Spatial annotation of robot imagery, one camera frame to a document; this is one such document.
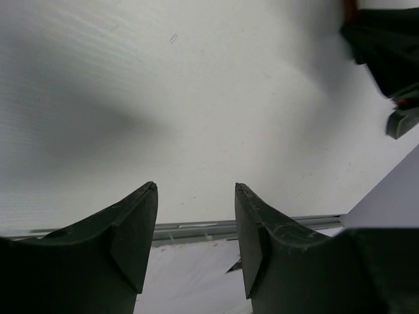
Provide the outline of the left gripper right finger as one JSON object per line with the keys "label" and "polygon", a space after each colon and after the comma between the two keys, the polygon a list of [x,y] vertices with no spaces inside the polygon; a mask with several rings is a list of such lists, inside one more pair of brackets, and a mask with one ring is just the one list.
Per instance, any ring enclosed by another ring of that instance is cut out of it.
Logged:
{"label": "left gripper right finger", "polygon": [[254,313],[418,312],[416,228],[357,228],[329,237],[242,183],[234,206]]}

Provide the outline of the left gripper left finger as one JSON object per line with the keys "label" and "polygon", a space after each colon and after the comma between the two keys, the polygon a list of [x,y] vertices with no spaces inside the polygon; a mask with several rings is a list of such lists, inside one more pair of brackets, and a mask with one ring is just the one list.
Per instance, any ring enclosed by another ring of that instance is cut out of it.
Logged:
{"label": "left gripper left finger", "polygon": [[153,182],[42,238],[1,239],[2,313],[132,313],[158,209]]}

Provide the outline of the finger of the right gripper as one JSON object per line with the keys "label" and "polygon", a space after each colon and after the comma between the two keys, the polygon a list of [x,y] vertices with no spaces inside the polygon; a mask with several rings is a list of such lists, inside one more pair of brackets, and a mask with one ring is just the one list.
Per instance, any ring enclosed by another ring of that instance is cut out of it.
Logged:
{"label": "finger of the right gripper", "polygon": [[361,9],[342,36],[355,61],[365,64],[384,96],[418,97],[418,9]]}
{"label": "finger of the right gripper", "polygon": [[395,110],[388,118],[386,135],[399,139],[418,124],[418,108],[409,110]]}

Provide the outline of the dark red lipstick tube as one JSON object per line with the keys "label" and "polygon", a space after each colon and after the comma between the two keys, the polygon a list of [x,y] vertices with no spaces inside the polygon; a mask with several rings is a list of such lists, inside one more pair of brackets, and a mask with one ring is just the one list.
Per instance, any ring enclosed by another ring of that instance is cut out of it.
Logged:
{"label": "dark red lipstick tube", "polygon": [[398,109],[404,110],[410,105],[410,101],[408,99],[397,99],[393,101],[395,106]]}

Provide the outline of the aluminium table rail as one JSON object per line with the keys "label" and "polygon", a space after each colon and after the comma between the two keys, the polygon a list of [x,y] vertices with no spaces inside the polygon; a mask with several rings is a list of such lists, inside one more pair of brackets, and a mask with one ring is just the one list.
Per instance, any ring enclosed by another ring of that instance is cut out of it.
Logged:
{"label": "aluminium table rail", "polygon": [[[326,230],[328,234],[335,234],[343,228],[339,215],[295,217],[294,220],[312,230]],[[154,230],[152,246],[159,247],[218,240],[233,241],[236,239],[237,228],[234,220],[157,224]]]}

